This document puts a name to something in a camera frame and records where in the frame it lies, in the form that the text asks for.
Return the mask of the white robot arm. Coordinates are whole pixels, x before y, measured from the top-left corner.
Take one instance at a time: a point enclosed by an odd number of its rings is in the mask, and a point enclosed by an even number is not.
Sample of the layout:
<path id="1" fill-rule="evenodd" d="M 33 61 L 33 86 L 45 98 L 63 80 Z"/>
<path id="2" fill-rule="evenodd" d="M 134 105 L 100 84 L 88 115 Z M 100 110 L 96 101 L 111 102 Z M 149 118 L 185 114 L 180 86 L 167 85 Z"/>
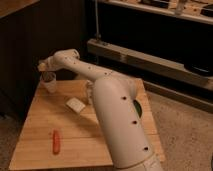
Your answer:
<path id="1" fill-rule="evenodd" d="M 75 49 L 57 51 L 38 64 L 41 72 L 60 69 L 93 83 L 93 106 L 116 171 L 164 171 L 134 105 L 137 85 L 133 78 L 81 61 Z"/>

